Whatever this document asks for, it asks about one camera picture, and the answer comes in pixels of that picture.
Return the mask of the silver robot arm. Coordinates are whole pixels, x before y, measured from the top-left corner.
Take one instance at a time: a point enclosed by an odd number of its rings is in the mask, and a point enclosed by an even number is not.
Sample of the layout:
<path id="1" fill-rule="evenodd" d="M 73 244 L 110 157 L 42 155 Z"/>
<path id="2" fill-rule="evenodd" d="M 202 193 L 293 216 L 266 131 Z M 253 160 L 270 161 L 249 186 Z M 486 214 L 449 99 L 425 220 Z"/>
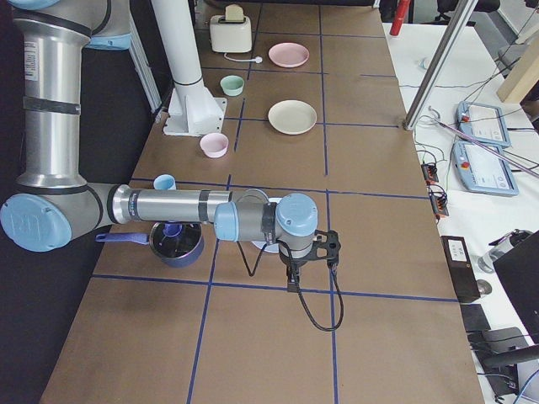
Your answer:
<path id="1" fill-rule="evenodd" d="M 133 189 L 89 183 L 79 168 L 81 60 L 84 48 L 125 50 L 127 1 L 14 1 L 24 36 L 26 164 L 18 193 L 2 206 L 5 233 L 20 247 L 47 252 L 101 226 L 130 221 L 208 223 L 217 239 L 275 244 L 291 274 L 309 261 L 339 262 L 335 231 L 318 229 L 305 194 L 272 202 L 240 192 Z"/>

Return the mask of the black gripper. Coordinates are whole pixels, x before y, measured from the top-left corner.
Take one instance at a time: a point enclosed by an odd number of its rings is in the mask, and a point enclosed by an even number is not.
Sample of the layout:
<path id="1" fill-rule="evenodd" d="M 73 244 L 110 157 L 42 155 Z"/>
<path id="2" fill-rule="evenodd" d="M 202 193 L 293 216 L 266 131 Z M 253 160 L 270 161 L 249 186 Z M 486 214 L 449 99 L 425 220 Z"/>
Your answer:
<path id="1" fill-rule="evenodd" d="M 285 266 L 287 268 L 300 268 L 307 262 L 326 262 L 327 267 L 332 269 L 339 265 L 340 241 L 339 234 L 334 230 L 316 230 L 312 242 L 307 251 L 301 255 L 299 252 L 292 252 L 291 256 L 285 255 Z"/>

